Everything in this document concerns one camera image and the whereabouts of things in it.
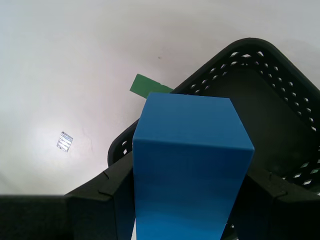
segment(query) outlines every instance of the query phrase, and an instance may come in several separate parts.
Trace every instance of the blue block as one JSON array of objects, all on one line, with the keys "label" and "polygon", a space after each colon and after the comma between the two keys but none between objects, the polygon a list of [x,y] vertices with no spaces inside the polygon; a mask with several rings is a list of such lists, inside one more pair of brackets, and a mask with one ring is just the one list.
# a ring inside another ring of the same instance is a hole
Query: blue block
[{"label": "blue block", "polygon": [[228,98],[151,93],[133,136],[137,240],[220,240],[253,153]]}]

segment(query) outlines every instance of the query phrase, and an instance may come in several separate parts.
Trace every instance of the black basket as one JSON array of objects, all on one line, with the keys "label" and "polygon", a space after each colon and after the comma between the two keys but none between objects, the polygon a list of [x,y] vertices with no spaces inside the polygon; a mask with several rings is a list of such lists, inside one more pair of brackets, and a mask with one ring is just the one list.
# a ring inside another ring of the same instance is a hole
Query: black basket
[{"label": "black basket", "polygon": [[[238,40],[172,93],[230,98],[255,147],[252,163],[320,192],[320,92],[272,44]],[[132,151],[137,123],[111,144],[109,166]],[[223,239],[234,237],[232,227],[226,226]]]}]

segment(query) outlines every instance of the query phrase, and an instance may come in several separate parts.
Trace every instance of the white surface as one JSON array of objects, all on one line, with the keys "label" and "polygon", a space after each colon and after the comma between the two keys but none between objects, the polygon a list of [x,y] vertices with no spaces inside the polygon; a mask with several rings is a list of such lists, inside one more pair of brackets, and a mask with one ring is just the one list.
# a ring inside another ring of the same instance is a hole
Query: white surface
[{"label": "white surface", "polygon": [[[278,47],[320,87],[319,1],[2,0],[0,193],[65,194],[140,115],[136,74],[175,88],[231,42]],[[69,152],[56,147],[73,137]]]}]

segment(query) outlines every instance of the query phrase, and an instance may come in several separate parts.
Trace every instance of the green card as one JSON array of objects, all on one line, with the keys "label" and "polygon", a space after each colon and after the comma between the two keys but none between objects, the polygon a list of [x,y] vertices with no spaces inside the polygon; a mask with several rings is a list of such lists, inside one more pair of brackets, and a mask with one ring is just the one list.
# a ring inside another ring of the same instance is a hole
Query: green card
[{"label": "green card", "polygon": [[162,85],[150,78],[147,78],[141,74],[137,74],[130,91],[138,94],[143,98],[147,98],[150,93],[171,93],[173,89]]}]

